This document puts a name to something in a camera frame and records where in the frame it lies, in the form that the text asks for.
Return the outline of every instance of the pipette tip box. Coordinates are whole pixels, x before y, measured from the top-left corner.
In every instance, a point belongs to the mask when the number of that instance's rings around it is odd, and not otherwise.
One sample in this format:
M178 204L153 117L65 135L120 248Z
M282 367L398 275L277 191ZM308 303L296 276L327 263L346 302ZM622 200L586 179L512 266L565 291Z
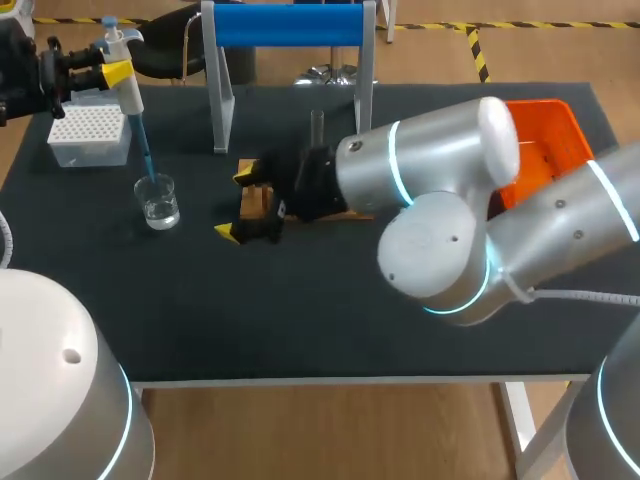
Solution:
M61 167L125 165L131 127L118 105L65 106L54 120L47 143Z

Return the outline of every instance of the black table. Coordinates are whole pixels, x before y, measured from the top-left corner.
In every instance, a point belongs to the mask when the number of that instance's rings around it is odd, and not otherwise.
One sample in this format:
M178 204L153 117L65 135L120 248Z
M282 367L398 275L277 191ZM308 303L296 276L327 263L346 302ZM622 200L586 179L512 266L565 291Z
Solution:
M378 273L385 218L289 225L277 246L221 239L214 225L238 212L238 158L305 141L312 109L325 111L327 140L354 133L349 89L235 94L230 153L214 157L203 88L142 88L155 161L176 182L182 219L171 231L143 225L135 148L127 167L60 169L46 115L32 121L0 193L12 266L71 290L133 381L571 376L594 370L631 321L623 307L540 300L476 327L446 325ZM563 99L594 152L616 143L586 84L377 86L373 125L485 95ZM638 271L640 252L629 248L549 286L633 294Z

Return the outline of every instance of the floor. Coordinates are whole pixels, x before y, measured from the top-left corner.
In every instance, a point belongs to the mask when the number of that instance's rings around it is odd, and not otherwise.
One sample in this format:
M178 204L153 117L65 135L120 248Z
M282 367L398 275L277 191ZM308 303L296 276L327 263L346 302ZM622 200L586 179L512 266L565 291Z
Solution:
M179 0L40 0L36 16L153 18L182 5ZM636 0L399 0L398 8L400 24L638 20ZM37 27L40 45L55 34L65 49L84 47L99 33L91 25ZM464 34L401 30L392 45L379 35L376 76L382 83L479 81ZM640 30L483 28L479 40L493 82L591 82L619 141L640 139ZM308 66L327 60L322 49L263 49L258 83L290 84ZM0 130L0 180L26 124L22 119ZM564 385L527 388L539 425ZM145 399L157 438L154 478L513 478L494 390L480 384L154 391ZM560 463L546 478L569 477Z

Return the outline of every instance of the pipette stand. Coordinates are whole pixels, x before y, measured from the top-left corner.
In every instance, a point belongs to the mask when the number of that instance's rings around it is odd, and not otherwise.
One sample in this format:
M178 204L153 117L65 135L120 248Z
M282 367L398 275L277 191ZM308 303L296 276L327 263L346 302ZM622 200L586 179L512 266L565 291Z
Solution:
M376 20L373 0L347 5L215 5L204 0L201 12L215 153L229 150L235 106L225 47L359 47L356 131L371 130Z

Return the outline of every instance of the wooden block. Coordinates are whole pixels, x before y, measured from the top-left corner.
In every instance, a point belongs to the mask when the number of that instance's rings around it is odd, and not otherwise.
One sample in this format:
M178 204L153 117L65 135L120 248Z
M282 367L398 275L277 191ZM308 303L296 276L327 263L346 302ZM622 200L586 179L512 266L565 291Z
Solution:
M240 159L238 161L238 172L247 168L254 160ZM240 218L260 218L267 213L271 203L273 190L270 187L247 187L242 189L242 202L240 203ZM372 220L371 215L362 215L353 211L337 213L319 220ZM295 217L287 215L285 220L297 221Z

